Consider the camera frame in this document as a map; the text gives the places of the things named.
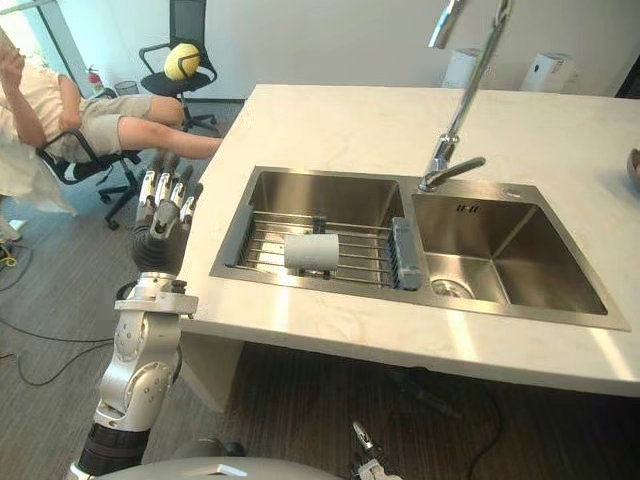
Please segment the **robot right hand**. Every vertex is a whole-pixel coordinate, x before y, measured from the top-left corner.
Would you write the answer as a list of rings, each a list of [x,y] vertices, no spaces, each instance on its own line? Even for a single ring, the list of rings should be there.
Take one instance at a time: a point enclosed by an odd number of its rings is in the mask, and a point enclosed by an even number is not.
[[[352,479],[389,479],[392,469],[383,448],[366,432],[358,421],[352,422],[354,436],[360,450],[351,467]]]

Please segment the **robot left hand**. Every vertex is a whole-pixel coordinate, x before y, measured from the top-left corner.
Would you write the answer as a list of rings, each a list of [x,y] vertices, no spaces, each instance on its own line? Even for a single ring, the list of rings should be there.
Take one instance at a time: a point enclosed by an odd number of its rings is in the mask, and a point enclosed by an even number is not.
[[[204,190],[189,182],[193,167],[177,172],[179,158],[159,151],[144,173],[130,243],[141,273],[180,273],[198,200]]]

